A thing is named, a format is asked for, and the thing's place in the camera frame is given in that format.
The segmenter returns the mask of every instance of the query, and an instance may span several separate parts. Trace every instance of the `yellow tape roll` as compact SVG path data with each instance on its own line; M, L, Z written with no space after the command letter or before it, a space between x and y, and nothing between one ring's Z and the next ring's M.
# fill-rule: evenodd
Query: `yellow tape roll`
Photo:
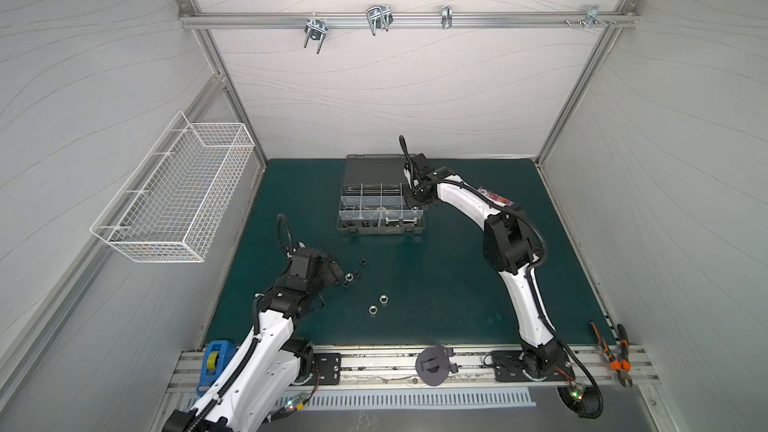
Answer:
M205 368L208 370L216 370L216 362L219 361L219 351L214 350L208 354L208 360L205 362Z

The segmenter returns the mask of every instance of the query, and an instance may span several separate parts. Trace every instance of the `wire cutters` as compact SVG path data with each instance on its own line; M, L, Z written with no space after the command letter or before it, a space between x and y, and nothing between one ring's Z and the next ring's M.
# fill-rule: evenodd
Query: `wire cutters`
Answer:
M594 322L590 322L590 325L592 326L594 335L598 340L598 346L602 349L602 351L605 353L605 356L608 358L610 367L616 370L618 373L619 383L621 383L621 385L624 387L632 387L632 377L629 375L629 370L632 369L632 364L629 363L629 339L627 337L627 330L621 324L616 326L616 331L619 334L619 345L621 350L619 353L619 359L616 359L614 353L608 348L608 343L606 343L605 339L600 336L598 328L594 325Z

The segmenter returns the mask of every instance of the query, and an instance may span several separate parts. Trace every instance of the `metal mesh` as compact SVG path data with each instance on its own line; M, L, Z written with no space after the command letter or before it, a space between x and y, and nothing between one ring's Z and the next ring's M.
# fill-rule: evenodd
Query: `metal mesh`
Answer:
M189 124L107 244L136 262L202 262L253 148L243 124Z

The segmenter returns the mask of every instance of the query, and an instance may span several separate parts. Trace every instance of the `white back wall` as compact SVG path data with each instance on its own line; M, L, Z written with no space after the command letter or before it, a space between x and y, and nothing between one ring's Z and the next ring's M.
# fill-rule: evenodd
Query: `white back wall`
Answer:
M197 0L208 13L612 10L617 0ZM535 156L596 31L333 30L319 55L301 30L214 33L268 157L399 152Z
M0 0L0 358L211 73L174 0Z
M768 0L642 0L544 170L682 430L764 430Z

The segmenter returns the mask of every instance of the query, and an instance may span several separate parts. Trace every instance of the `dark green tabletop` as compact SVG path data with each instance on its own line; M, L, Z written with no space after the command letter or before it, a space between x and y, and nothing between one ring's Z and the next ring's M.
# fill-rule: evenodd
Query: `dark green tabletop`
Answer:
M521 204L549 246L536 270L550 319L570 344L592 344L590 320L612 338L542 180L530 160L431 159L474 187ZM326 306L296 330L316 344L517 343L517 319L502 279L482 256L482 230L447 204L430 205L420 236L343 235L336 230L343 159L273 159L256 195L206 341L239 344L250 329L256 292L282 273L275 243L278 213L308 247L334 254L344 272L360 270L349 288L325 289ZM365 266L360 259L367 259ZM389 296L382 307L379 295ZM368 307L379 306L371 316Z

